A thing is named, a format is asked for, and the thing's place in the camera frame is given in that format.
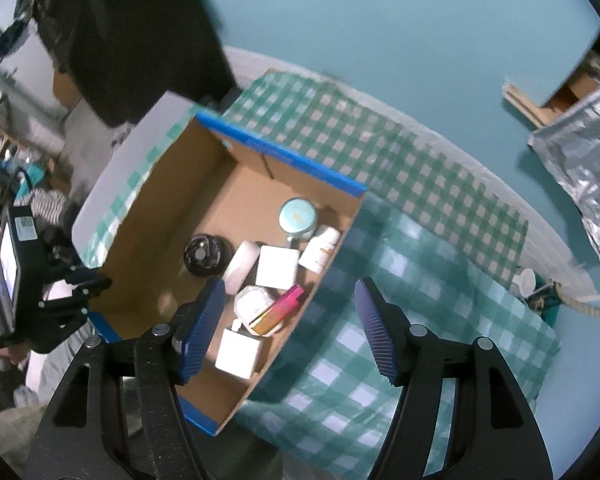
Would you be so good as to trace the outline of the silver foil sheet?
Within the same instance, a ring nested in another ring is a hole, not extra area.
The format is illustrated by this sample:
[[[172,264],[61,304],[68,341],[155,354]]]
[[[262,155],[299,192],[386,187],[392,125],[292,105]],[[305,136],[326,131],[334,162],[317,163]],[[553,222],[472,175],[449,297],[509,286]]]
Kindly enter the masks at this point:
[[[532,132],[528,145],[579,209],[600,260],[600,86],[554,122]]]

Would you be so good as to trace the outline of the blue-rimmed cardboard box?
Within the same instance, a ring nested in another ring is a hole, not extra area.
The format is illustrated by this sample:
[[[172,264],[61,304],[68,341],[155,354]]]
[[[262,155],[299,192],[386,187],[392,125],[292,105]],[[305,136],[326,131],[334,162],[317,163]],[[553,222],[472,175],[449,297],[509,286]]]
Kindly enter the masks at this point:
[[[248,244],[281,268],[299,255],[278,222],[304,198],[317,221],[347,231],[364,188],[334,170],[220,118],[197,114],[150,167],[114,234],[102,270],[110,289],[92,307],[106,341],[140,336],[193,301]]]

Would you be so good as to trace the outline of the grey-lidded round jar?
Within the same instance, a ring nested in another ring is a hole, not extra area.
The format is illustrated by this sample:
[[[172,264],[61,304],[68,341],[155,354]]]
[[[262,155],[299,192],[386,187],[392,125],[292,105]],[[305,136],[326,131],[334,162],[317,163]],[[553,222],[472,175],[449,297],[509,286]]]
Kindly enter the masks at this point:
[[[184,266],[198,278],[223,274],[231,256],[225,240],[209,234],[195,234],[183,249]]]

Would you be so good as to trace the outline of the white octagonal box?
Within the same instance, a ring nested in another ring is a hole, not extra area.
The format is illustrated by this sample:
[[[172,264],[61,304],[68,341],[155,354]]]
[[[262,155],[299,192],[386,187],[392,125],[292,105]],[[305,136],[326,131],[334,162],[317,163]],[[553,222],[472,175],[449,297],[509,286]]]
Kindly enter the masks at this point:
[[[258,336],[250,324],[263,314],[275,302],[275,297],[264,287],[248,285],[234,298],[234,313],[245,330],[252,336]]]

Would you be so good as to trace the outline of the teal round tin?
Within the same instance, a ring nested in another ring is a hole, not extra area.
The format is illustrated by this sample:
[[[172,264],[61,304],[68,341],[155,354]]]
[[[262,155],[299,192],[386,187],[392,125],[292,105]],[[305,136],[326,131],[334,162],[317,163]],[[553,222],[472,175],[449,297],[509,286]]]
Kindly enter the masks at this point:
[[[278,225],[289,244],[309,240],[317,228],[317,210],[302,197],[293,197],[280,206]]]

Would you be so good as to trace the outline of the white rectangular box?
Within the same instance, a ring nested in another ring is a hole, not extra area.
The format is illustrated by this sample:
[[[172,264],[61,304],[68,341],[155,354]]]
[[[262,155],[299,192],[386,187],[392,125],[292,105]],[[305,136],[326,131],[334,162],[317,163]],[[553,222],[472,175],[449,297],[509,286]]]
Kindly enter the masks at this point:
[[[260,249],[256,285],[287,290],[296,282],[298,249],[264,245]]]

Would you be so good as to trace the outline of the white cup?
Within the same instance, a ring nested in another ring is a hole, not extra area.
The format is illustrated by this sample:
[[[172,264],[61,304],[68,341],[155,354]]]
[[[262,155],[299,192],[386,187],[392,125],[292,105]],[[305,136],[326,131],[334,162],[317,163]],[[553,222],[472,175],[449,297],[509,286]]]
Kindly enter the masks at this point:
[[[532,269],[520,268],[512,281],[512,294],[526,300],[536,289],[536,276]]]

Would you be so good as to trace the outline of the wooden shelf plank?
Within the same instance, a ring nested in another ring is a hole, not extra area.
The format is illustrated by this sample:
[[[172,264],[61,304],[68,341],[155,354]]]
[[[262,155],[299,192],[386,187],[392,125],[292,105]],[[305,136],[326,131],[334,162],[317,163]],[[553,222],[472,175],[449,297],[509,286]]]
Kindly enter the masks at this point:
[[[550,108],[537,106],[513,84],[504,84],[502,92],[504,100],[535,128],[546,127],[554,120],[555,114]]]

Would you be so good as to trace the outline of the white cylindrical bottle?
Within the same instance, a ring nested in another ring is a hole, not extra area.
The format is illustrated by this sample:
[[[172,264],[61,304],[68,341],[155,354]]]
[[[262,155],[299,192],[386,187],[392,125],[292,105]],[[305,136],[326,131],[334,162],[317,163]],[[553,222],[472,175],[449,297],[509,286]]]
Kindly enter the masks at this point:
[[[341,233],[332,226],[319,226],[299,258],[299,266],[321,274],[335,250]]]

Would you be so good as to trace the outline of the teal checkered plastic sheet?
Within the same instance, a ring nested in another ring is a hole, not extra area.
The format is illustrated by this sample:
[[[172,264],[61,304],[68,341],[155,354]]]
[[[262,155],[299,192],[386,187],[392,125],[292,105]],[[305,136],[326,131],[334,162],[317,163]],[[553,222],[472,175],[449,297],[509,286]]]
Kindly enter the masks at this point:
[[[542,318],[448,242],[366,194],[274,362],[237,413],[310,465],[364,479],[423,339],[492,341],[534,401],[559,351]]]

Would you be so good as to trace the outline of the white charger cube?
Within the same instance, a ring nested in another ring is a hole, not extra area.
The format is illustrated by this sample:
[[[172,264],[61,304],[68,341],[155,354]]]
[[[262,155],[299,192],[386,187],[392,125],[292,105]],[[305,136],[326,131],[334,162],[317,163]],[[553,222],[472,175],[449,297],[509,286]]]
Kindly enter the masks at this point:
[[[260,338],[226,328],[220,339],[214,365],[221,372],[249,380],[256,369],[261,348]]]

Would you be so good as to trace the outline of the green checkered tablecloth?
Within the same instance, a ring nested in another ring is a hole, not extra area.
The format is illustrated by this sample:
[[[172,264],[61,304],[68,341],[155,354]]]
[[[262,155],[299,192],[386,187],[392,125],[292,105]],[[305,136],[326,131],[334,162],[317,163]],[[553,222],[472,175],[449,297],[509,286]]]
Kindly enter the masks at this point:
[[[285,247],[278,213],[296,196],[340,232],[379,198],[387,220],[411,237],[434,234],[503,286],[528,231],[516,207],[416,126],[330,82],[268,72],[224,113],[162,99],[98,179],[72,240],[89,266],[104,264],[118,229],[156,233],[150,253],[168,263],[197,232]]]

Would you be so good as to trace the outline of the striped cloth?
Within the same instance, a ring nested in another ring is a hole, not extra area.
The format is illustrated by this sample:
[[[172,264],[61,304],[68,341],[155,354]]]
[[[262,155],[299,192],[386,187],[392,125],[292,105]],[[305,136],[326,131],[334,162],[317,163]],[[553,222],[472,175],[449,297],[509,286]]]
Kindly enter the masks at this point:
[[[27,196],[27,205],[35,218],[44,220],[50,226],[60,228],[65,223],[71,200],[59,190],[35,188]]]

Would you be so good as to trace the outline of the white oval bottle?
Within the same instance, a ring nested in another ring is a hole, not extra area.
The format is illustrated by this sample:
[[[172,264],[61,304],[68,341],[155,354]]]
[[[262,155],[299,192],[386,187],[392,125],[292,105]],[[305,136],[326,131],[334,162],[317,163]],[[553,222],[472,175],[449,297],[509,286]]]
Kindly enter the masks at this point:
[[[222,276],[227,295],[235,296],[240,291],[259,255],[260,247],[256,243],[244,240],[238,246]]]

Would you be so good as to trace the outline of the pink cosmetic tube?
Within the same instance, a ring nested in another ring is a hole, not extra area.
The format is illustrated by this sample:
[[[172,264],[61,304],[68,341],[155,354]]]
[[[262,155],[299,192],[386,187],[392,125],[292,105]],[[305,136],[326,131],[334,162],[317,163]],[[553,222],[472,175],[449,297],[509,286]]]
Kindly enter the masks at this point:
[[[294,284],[278,297],[264,312],[250,321],[248,327],[258,336],[267,337],[279,329],[288,316],[296,312],[302,304],[304,289]]]

